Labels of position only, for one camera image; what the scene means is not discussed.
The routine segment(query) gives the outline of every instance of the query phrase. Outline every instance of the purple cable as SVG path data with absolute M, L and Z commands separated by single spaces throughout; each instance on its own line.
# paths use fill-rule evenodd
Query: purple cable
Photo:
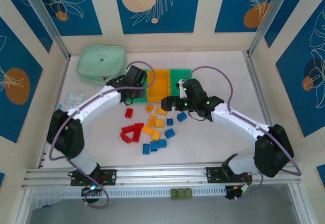
M 182 81 L 184 82 L 186 80 L 186 78 L 188 78 L 193 72 L 195 72 L 198 69 L 202 69 L 202 68 L 209 68 L 209 69 L 216 70 L 217 72 L 221 73 L 224 76 L 224 78 L 226 78 L 226 80 L 227 80 L 227 82 L 229 83 L 229 86 L 230 86 L 230 96 L 229 96 L 229 99 L 228 99 L 228 102 L 227 102 L 227 108 L 228 108 L 229 112 L 231 114 L 233 114 L 235 117 L 237 117 L 237 118 L 243 120 L 244 122 L 252 125 L 253 127 L 257 128 L 257 130 L 260 130 L 261 132 L 263 132 L 264 134 L 266 134 L 270 139 L 272 139 L 273 142 L 275 142 L 277 144 L 277 146 L 279 146 L 279 148 L 283 151 L 283 153 L 285 154 L 285 156 L 288 157 L 288 159 L 291 161 L 291 163 L 293 164 L 293 166 L 297 170 L 297 172 L 292 172 L 292 171 L 288 171 L 288 170 L 284 170 L 284 169 L 282 169 L 281 171 L 282 172 L 286 172 L 286 173 L 290 173 L 290 174 L 293 174 L 293 175 L 296 175 L 296 176 L 301 176 L 301 170 L 298 167 L 296 161 L 291 157 L 291 155 L 288 153 L 288 151 L 286 151 L 286 149 L 280 144 L 280 142 L 276 138 L 274 138 L 269 132 L 267 132 L 263 128 L 257 126 L 255 123 L 251 122 L 250 120 L 242 117 L 241 115 L 238 115 L 235 112 L 231 112 L 230 101 L 233 98 L 234 87 L 233 87 L 233 84 L 231 83 L 229 77 L 223 71 L 219 70 L 218 68 L 211 67 L 211 66 L 201 66 L 201 67 L 197 67 L 197 68 L 193 69 Z M 260 183 L 259 183 L 259 185 L 258 185 L 257 188 L 259 188 L 262 185 L 263 179 L 264 179 L 263 178 L 263 174 L 262 173 L 260 173 L 260 174 L 261 174 L 262 178 L 261 178 L 261 181 L 260 181 Z
M 133 61 L 131 62 L 129 65 L 127 65 L 126 69 L 128 69 L 132 64 L 134 63 L 142 63 L 142 64 L 145 64 L 147 65 L 152 73 L 153 73 L 153 79 L 152 79 L 152 82 L 147 85 L 147 86 L 144 86 L 144 87 L 131 87 L 131 86 L 124 86 L 124 87 L 119 87 L 119 88 L 114 88 L 114 89 L 110 89 L 106 92 L 103 93 L 103 95 L 106 95 L 108 93 L 111 93 L 111 92 L 114 92 L 114 91 L 118 91 L 118 90 L 122 90 L 122 89 L 136 89 L 136 90 L 140 90 L 140 89 L 146 89 L 146 88 L 149 88 L 155 81 L 156 79 L 156 73 L 154 72 L 154 69 L 152 68 L 151 65 L 149 65 L 148 63 L 144 62 L 144 61 Z M 73 162 L 71 162 L 71 160 L 69 160 L 67 157 L 65 156 L 60 156 L 60 157 L 56 157 L 56 158 L 53 158 L 52 154 L 53 154 L 53 149 L 55 147 L 55 144 L 56 144 L 56 141 L 60 135 L 60 133 L 62 132 L 62 130 L 64 129 L 64 127 L 68 124 L 68 122 L 77 114 L 77 113 L 80 113 L 81 110 L 83 110 L 84 108 L 86 108 L 88 105 L 90 105 L 91 103 L 93 103 L 94 101 L 98 100 L 99 98 L 101 98 L 100 95 L 97 95 L 96 97 L 92 98 L 90 101 L 86 102 L 84 105 L 82 105 L 78 111 L 75 111 L 74 113 L 72 113 L 65 121 L 64 123 L 60 126 L 59 130 L 56 132 L 55 136 L 54 136 L 54 139 L 52 141 L 52 144 L 51 144 L 51 148 L 50 148 L 50 152 L 49 152 L 49 158 L 51 161 L 56 161 L 58 159 L 62 159 L 62 158 L 65 158 L 74 168 L 77 169 L 77 171 L 79 171 L 82 175 L 84 175 L 86 178 L 88 178 L 90 181 L 92 181 L 94 184 L 96 184 L 98 187 L 100 187 L 101 190 L 103 190 L 104 194 L 106 195 L 107 197 L 107 201 L 106 201 L 106 204 L 105 205 L 102 205 L 102 206 L 95 206 L 95 205 L 89 205 L 91 208 L 95 208 L 95 209 L 102 209 L 102 208 L 105 208 L 106 206 L 108 206 L 108 203 L 109 203 L 109 196 L 108 196 L 108 193 L 107 191 L 104 189 L 104 187 L 102 185 L 100 185 L 95 179 L 93 179 L 92 177 L 88 176 L 85 172 L 83 172 L 81 169 L 79 169 Z

